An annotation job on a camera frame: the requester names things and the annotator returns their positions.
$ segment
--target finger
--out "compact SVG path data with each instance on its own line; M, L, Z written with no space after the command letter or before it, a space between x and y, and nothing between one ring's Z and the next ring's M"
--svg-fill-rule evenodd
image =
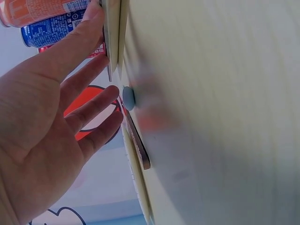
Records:
M104 11L98 0L92 0L82 22L72 32L47 51L28 60L26 64L42 65L33 67L33 72L61 83L98 47L103 22Z
M123 114L121 112L113 112L93 132L78 141L86 161L113 136L119 129L122 121Z
M119 96L116 86L109 86L91 101L66 116L66 122L77 134L85 125L106 109Z
M109 59L105 55L98 55L62 83L60 89L60 109L62 112L102 72L108 62Z

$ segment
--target red can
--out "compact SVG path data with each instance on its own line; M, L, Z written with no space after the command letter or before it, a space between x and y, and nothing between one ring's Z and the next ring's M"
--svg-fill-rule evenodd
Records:
M86 9L90 0L0 0L0 20L7 27L28 24Z
M46 51L48 48L50 48L51 46L45 46L45 47L42 47L42 48L39 48L38 49L38 52L39 53L42 53L44 51ZM93 58L97 55L100 55L100 54L106 54L105 52L105 43L103 43L102 45L100 45L99 48L97 48L91 55L88 56L88 58Z

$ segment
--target beverage can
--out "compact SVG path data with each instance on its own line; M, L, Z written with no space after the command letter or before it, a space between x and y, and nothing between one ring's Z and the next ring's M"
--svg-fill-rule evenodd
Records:
M51 17L21 28L21 36L28 47L53 45L78 26L84 10Z
M48 48L50 48L52 45L49 45L49 46L45 46L45 47L41 47L38 49L38 52L39 53L42 53L44 51L46 51ZM101 44L91 55L89 55L87 58L93 58L97 55L105 55L106 52L105 52L105 43Z
M53 16L86 9L91 0L0 0L0 20L23 27Z

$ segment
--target white wall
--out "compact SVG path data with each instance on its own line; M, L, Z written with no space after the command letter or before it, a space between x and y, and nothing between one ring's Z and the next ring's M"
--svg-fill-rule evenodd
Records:
M25 59L37 54L36 48L24 45L19 28L0 25L0 76Z

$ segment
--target cabinet door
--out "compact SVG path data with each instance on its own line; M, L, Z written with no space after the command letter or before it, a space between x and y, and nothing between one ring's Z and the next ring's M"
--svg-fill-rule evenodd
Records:
M157 225L300 224L300 3L131 0L121 76Z

